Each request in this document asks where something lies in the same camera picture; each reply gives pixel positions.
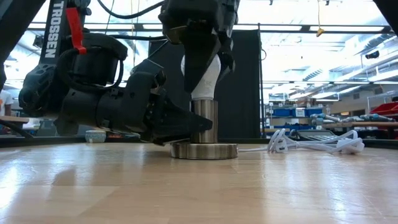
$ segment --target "red strap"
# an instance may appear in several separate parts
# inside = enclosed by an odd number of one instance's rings
[[[79,50],[79,54],[86,54],[87,49],[83,47],[83,29],[81,28],[77,8],[67,8],[67,18],[69,22],[70,32],[72,33],[73,47]]]

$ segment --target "white cable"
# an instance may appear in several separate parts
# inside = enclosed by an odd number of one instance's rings
[[[257,149],[240,149],[240,152],[283,152],[286,153],[289,149],[313,149],[319,151],[326,151],[329,153],[342,152],[347,154],[360,153],[364,149],[364,144],[361,138],[358,137],[356,131],[348,131],[347,133],[326,141],[302,141],[297,142],[285,135],[285,129],[277,130],[272,135],[268,146]]]

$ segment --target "round metal base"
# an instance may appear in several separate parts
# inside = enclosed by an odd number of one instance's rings
[[[177,159],[234,159],[238,156],[238,145],[173,143],[170,152]]]

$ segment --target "black partition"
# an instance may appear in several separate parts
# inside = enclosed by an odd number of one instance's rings
[[[218,101],[218,136],[221,139],[249,139],[260,137],[259,55],[260,38],[257,30],[233,32],[235,72],[224,77],[216,86]],[[149,53],[163,42],[152,42]],[[167,75],[165,89],[172,101],[189,109],[189,94],[183,90],[181,72],[182,45],[168,44],[152,58],[164,67]]]

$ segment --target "white light bulb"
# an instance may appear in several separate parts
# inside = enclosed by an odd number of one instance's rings
[[[185,75],[185,56],[182,57],[181,71]],[[197,87],[192,91],[192,100],[212,100],[214,99],[214,91],[218,75],[221,71],[221,61],[218,55],[216,55],[211,62],[207,71],[199,81]]]

